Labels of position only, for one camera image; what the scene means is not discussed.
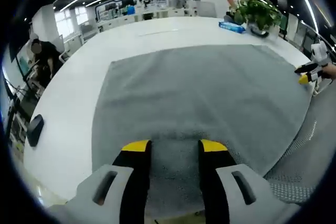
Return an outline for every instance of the office desk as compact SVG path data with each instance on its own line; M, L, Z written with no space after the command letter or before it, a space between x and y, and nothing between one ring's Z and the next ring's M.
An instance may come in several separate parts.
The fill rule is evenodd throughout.
M220 19L173 17L127 24L99 33L57 72L34 111L45 120L36 148L26 141L24 166L58 196L70 199L91 175L91 128L97 99L112 61L198 45L267 45L290 64L310 60L291 44L218 27Z

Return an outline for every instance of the green leaves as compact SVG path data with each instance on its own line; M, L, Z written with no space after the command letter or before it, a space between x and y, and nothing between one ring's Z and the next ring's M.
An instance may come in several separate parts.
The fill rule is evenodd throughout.
M268 30L271 26L281 23L281 12L273 3L265 0L238 0L238 8L234 16L237 24L244 22L256 23L260 30Z

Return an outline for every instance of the plant pot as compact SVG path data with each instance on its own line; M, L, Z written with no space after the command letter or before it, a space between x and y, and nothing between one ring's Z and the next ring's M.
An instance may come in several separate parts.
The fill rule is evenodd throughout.
M248 23L247 24L248 30L251 31L251 33L259 38L267 38L269 36L269 32L265 30L260 30L256 23Z

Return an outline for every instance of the window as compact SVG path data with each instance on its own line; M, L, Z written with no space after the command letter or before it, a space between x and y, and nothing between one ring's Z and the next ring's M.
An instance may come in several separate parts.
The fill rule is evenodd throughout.
M85 7L76 7L75 13L78 25L83 24L84 22L89 20Z
M64 12L55 13L55 20L57 25L57 30L59 35L63 35L63 38L72 34L74 27L71 22L70 10L65 10Z

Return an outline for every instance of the gray towel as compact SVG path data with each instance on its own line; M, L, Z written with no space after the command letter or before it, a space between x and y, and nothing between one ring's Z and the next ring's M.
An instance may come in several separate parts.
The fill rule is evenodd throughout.
M268 47L170 49L111 64L92 126L92 170L123 146L152 139L146 214L204 208L197 140L225 144L237 163L265 175L298 133L311 95L294 67Z

